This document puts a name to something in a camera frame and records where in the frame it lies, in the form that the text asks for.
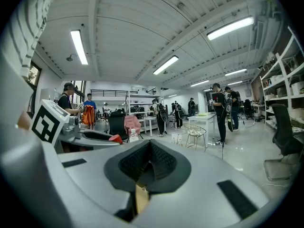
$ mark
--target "striped shirt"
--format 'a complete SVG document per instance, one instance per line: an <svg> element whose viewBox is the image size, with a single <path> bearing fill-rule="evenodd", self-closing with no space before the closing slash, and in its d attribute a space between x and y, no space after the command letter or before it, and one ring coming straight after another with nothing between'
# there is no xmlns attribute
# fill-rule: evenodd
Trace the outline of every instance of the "striped shirt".
<svg viewBox="0 0 304 228"><path fill-rule="evenodd" d="M46 26L53 0L22 0L11 15L0 38L0 56L17 74L27 79L30 62Z"/></svg>

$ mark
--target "floor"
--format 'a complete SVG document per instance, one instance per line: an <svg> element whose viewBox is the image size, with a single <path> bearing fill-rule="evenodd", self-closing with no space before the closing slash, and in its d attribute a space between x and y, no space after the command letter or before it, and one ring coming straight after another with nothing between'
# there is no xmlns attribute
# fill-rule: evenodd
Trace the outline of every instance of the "floor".
<svg viewBox="0 0 304 228"><path fill-rule="evenodd" d="M150 131L147 134L142 132L144 139L157 138L163 141L171 142L172 133L185 133L182 136L182 145L184 146L187 141L187 131L185 129L176 129L167 127L167 133L163 138L159 138L156 135L158 130L153 130L153 136L150 137ZM204 127L203 122L196 122L196 125ZM108 124L103 121L96 123L94 130L104 131L108 129ZM212 127L210 128L208 148L205 149L203 138L199 138L197 151L204 151L205 153L212 154L222 158L222 147L215 145L215 141L219 138L219 131L215 128L215 139L212 139ZM265 169L263 166L266 159L279 159L282 158L278 147L272 143L272 137L274 130L265 125L264 122L254 123L252 120L239 120L239 131L230 132L227 128L226 144L223 149L223 160L232 165L236 170L241 171L253 182L255 182L262 190L268 195L270 199L274 199L283 195L290 187L291 181L269 181L266 178ZM297 156L291 156L287 159L289 162L296 163ZM279 167L270 168L270 173L273 176L284 175L286 168L280 169Z"/></svg>

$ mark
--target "railing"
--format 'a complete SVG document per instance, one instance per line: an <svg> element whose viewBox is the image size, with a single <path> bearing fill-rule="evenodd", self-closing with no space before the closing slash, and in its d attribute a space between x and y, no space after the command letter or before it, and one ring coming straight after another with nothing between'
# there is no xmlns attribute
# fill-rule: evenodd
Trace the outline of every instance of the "railing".
<svg viewBox="0 0 304 228"><path fill-rule="evenodd" d="M156 87L146 92L150 95L156 95Z"/></svg>
<svg viewBox="0 0 304 228"><path fill-rule="evenodd" d="M131 94L137 94L137 91L130 91ZM126 96L127 90L109 90L109 89L91 89L92 96Z"/></svg>

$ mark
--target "white bottle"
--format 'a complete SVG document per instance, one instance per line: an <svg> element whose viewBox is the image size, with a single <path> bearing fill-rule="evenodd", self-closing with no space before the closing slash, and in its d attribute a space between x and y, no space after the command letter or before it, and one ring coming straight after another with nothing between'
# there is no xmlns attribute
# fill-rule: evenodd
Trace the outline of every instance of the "white bottle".
<svg viewBox="0 0 304 228"><path fill-rule="evenodd" d="M138 135L137 133L135 132L135 128L132 128L131 129L131 134L130 134L130 143L134 142L134 141L137 141L139 140L138 139Z"/></svg>

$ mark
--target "metal wire chair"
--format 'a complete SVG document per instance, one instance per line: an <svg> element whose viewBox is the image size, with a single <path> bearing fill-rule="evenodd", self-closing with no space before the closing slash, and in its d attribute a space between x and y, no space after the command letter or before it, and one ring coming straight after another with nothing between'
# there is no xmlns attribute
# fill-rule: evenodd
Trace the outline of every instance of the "metal wire chair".
<svg viewBox="0 0 304 228"><path fill-rule="evenodd" d="M185 147L187 147L189 136L194 137L194 144L188 146L188 148L195 145L195 138L196 138L196 146L195 146L195 149L196 149L197 145L198 145L199 137L201 137L201 136L204 137L204 143L205 143L205 136L204 136L204 134L206 133L205 129L203 129L202 127L193 125L193 124L189 124L189 123L184 123L183 126L188 129L188 131L187 131L188 138L187 138L187 142L186 142Z"/></svg>

